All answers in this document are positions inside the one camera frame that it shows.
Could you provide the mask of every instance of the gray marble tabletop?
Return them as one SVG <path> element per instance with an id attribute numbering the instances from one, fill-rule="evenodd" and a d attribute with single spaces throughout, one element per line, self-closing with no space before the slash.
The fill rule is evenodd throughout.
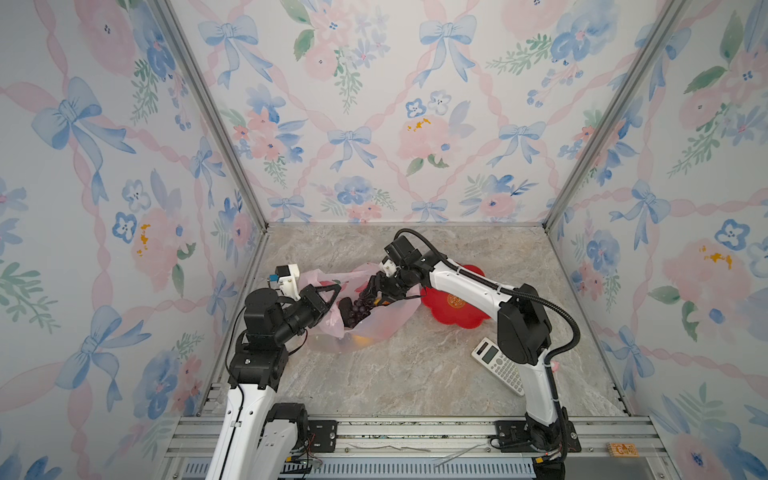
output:
<path id="1" fill-rule="evenodd" d="M 625 415 L 601 354 L 563 274 L 538 227 L 421 227 L 443 253 L 479 266 L 493 280 L 529 283 L 563 306 L 582 329 L 582 340 L 557 357 L 555 373 L 563 405 L 572 416 Z M 266 286 L 277 265 L 302 271 L 349 272 L 378 262 L 398 227 L 309 225 L 270 228 L 254 288 Z M 425 248 L 414 239 L 414 246 Z M 571 338 L 568 325 L 548 311 L 552 343 Z M 310 414 L 328 415 L 522 415 L 515 395 L 470 356 L 484 336 L 495 341 L 496 325 L 476 329 L 446 326 L 423 305 L 393 337 L 353 353 L 332 354 L 305 346 L 291 356 L 277 393 L 279 402 L 303 402 Z M 295 348 L 300 339 L 289 343 Z"/>

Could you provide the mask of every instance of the red flower-shaped plate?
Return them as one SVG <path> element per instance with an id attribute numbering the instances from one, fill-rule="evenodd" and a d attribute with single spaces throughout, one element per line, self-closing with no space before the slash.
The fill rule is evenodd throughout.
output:
<path id="1" fill-rule="evenodd" d="M 464 265 L 463 267 L 478 275 L 485 276 L 483 271 L 474 265 Z M 458 325 L 465 329 L 474 329 L 479 327 L 483 320 L 491 318 L 450 293 L 433 288 L 422 288 L 421 294 L 424 296 L 422 303 L 432 311 L 435 320 L 445 325 Z"/>

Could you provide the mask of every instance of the plastic bag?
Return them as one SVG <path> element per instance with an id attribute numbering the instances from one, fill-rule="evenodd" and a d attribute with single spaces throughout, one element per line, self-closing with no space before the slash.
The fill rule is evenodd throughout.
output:
<path id="1" fill-rule="evenodd" d="M 365 348 L 374 343 L 388 339 L 403 326 L 413 315 L 421 300 L 400 300 L 388 306 L 377 306 L 371 310 L 370 316 L 363 319 L 353 329 L 345 329 L 339 311 L 339 301 L 348 296 L 354 302 L 360 292 L 368 284 L 371 275 L 376 275 L 379 265 L 364 263 L 349 273 L 324 273 L 322 270 L 312 270 L 301 273 L 299 289 L 309 284 L 316 286 L 338 283 L 342 289 L 331 310 L 310 329 L 307 346 L 312 350 L 330 353 L 348 353 Z M 415 285 L 408 295 L 419 295 L 419 286 Z"/>

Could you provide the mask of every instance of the calculator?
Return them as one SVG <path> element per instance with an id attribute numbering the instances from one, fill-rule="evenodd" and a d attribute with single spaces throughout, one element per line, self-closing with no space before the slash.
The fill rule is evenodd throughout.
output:
<path id="1" fill-rule="evenodd" d="M 486 369 L 496 375 L 506 386 L 512 389 L 512 392 L 520 396 L 525 395 L 523 384 L 520 380 L 518 367 L 508 359 L 498 345 L 493 343 L 488 337 L 484 338 L 472 350 L 472 356 L 477 359 Z"/>

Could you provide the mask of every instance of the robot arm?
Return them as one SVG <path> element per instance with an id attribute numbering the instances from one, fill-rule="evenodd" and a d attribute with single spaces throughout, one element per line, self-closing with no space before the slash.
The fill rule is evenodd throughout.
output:
<path id="1" fill-rule="evenodd" d="M 418 237 L 429 251 L 422 254 L 404 233 Z M 525 390 L 528 441 L 546 457 L 564 458 L 568 454 L 568 436 L 562 434 L 567 413 L 560 407 L 550 363 L 552 357 L 579 341 L 579 329 L 571 316 L 539 297 L 528 284 L 517 288 L 503 285 L 461 267 L 414 230 L 401 229 L 384 250 L 387 257 L 382 260 L 382 272 L 371 282 L 381 290 L 374 303 L 400 300 L 411 286 L 420 283 L 451 293 L 496 319 L 499 348 L 517 364 Z M 563 316 L 573 329 L 574 337 L 567 345 L 550 350 L 552 327 L 544 306 Z"/>
<path id="2" fill-rule="evenodd" d="M 422 254 L 403 233 L 416 235 L 429 248 Z M 407 299 L 408 290 L 417 284 L 451 293 L 486 312 L 498 323 L 498 345 L 518 365 L 526 398 L 526 439 L 501 442 L 501 450 L 520 446 L 541 453 L 542 460 L 568 453 L 567 413 L 560 407 L 551 371 L 551 358 L 572 349 L 579 340 L 575 321 L 559 306 L 538 296 L 527 284 L 513 287 L 495 283 L 462 268 L 439 251 L 420 233 L 401 229 L 387 247 L 380 270 L 371 276 L 360 298 L 339 301 L 345 325 L 354 326 L 370 309 Z M 291 452 L 307 451 L 306 410 L 302 404 L 274 404 L 280 376 L 289 353 L 285 342 L 304 333 L 330 310 L 341 290 L 339 285 L 296 291 L 299 276 L 296 266 L 277 267 L 273 280 L 279 281 L 283 295 L 270 288 L 253 291 L 245 302 L 248 344 L 242 335 L 227 370 L 232 389 L 227 414 L 214 453 L 207 480 L 274 480 Z M 332 290 L 325 301 L 320 293 Z M 566 345 L 550 349 L 551 324 L 544 306 L 554 310 L 574 331 Z"/>

